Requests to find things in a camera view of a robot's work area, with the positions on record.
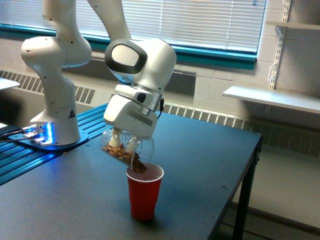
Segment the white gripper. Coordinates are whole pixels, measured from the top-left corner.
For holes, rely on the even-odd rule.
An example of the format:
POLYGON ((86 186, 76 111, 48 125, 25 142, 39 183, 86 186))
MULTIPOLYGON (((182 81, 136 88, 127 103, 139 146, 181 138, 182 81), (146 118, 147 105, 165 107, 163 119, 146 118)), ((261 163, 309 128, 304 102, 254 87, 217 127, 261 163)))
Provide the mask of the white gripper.
POLYGON ((118 84, 103 115, 104 121, 114 127, 109 145, 119 147, 123 130, 133 135, 125 151, 135 153, 137 137, 151 137, 154 133, 158 119, 155 113, 157 104, 157 92, 145 87, 118 84))

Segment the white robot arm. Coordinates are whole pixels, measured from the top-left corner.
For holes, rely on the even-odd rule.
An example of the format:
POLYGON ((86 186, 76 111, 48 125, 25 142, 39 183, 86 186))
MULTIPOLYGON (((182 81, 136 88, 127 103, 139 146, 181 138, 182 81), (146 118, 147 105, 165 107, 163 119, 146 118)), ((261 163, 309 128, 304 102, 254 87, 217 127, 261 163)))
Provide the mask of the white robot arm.
MULTIPOLYGON (((103 116, 112 126, 110 145, 117 147, 122 133, 130 134, 135 144, 154 133, 156 109, 177 55, 161 39, 133 40, 120 0, 91 0, 89 5, 110 38, 104 61, 119 81, 103 116)), ((30 121, 24 136, 36 148, 61 151, 88 138, 78 127, 75 85, 62 70, 87 64, 92 48, 77 26, 74 0, 45 0, 42 15, 56 35, 29 38, 21 47, 23 61, 37 73, 44 91, 44 110, 30 121)))

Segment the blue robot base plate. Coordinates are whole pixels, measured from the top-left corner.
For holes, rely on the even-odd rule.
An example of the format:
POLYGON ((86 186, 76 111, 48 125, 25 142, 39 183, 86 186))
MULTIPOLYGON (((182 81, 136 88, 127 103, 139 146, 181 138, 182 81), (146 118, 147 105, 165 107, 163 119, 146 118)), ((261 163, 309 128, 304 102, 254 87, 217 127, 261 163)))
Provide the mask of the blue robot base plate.
POLYGON ((34 141, 31 141, 29 139, 25 140, 18 140, 24 138, 22 133, 18 133, 12 136, 9 136, 9 140, 15 140, 16 143, 19 143, 20 145, 28 148, 33 148, 37 150, 43 150, 47 152, 67 152, 70 151, 84 143, 86 143, 89 140, 89 135, 85 131, 80 132, 80 140, 77 142, 71 143, 71 144, 66 144, 66 145, 50 145, 50 146, 43 146, 40 145, 34 141))

